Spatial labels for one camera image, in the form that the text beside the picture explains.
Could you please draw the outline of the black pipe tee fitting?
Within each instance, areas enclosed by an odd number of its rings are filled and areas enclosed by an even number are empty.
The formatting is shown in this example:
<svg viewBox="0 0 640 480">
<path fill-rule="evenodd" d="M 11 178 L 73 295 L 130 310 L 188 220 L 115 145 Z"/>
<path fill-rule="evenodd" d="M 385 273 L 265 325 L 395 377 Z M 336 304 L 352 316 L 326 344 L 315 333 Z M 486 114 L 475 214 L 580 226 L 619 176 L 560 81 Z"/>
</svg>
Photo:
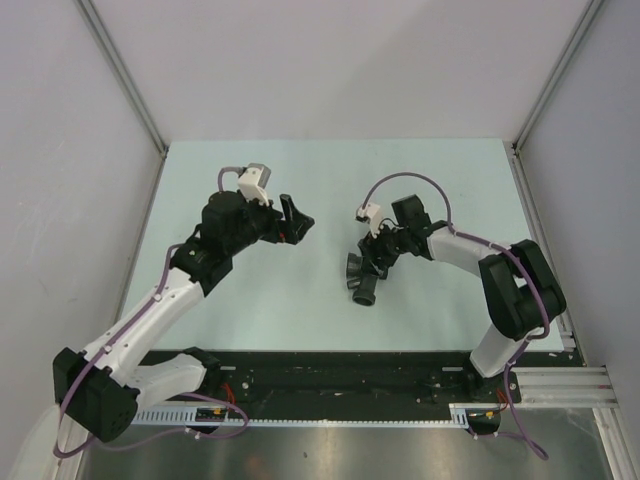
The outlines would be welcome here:
<svg viewBox="0 0 640 480">
<path fill-rule="evenodd" d="M 352 292 L 352 301 L 360 306 L 373 306 L 378 272 L 364 256 L 349 252 L 346 259 L 345 278 L 347 289 Z"/>
</svg>

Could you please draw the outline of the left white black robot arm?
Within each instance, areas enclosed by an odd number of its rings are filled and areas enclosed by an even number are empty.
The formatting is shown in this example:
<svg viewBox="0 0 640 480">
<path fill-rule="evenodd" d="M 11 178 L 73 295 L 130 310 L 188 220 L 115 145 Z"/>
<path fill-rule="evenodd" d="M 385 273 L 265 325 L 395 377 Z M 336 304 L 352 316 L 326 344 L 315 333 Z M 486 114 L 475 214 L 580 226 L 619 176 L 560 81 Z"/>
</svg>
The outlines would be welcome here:
<svg viewBox="0 0 640 480">
<path fill-rule="evenodd" d="M 248 200 L 239 191 L 213 194 L 201 221 L 182 244 L 169 247 L 162 275 L 138 306 L 80 351 L 53 360 L 54 398 L 60 415 L 86 429 L 91 440 L 118 438 L 135 415 L 179 395 L 207 400 L 221 387 L 219 361 L 189 348 L 155 366 L 142 360 L 160 337 L 204 300 L 231 272 L 233 258 L 258 241 L 300 243 L 314 226 L 292 198 Z"/>
</svg>

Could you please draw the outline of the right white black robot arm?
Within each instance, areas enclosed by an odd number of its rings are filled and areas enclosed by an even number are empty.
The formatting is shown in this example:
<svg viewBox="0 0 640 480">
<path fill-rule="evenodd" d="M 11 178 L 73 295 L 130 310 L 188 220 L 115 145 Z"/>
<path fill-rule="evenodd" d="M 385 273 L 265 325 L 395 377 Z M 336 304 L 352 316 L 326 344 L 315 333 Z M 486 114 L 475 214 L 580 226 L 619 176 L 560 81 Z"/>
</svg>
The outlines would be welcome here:
<svg viewBox="0 0 640 480">
<path fill-rule="evenodd" d="M 514 363 L 513 357 L 530 339 L 548 331 L 566 310 L 566 299 L 539 245 L 523 240 L 505 247 L 458 232 L 446 221 L 433 222 L 418 196 L 392 204 L 396 222 L 384 223 L 381 207 L 368 203 L 356 220 L 369 227 L 358 242 L 359 254 L 349 254 L 347 288 L 361 306 L 376 301 L 375 288 L 388 277 L 398 258 L 411 254 L 453 265 L 482 283 L 491 325 L 466 361 L 463 393 L 484 401 L 497 389 L 496 376 Z"/>
</svg>

